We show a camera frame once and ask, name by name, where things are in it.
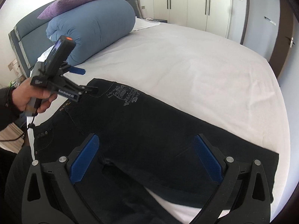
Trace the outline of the person's left forearm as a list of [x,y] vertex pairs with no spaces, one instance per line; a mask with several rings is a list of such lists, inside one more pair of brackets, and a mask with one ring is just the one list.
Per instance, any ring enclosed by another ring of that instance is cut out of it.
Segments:
[[16,88],[1,88],[0,98],[0,130],[5,129],[20,117],[20,111],[13,103],[12,92]]

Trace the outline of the person's left hand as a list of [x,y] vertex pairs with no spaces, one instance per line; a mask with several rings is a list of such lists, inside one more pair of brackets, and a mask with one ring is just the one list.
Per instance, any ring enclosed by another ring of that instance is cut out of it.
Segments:
[[31,98],[45,100],[37,109],[38,113],[45,112],[52,102],[57,99],[57,94],[44,88],[32,86],[31,78],[26,79],[12,92],[12,102],[19,111],[24,111]]

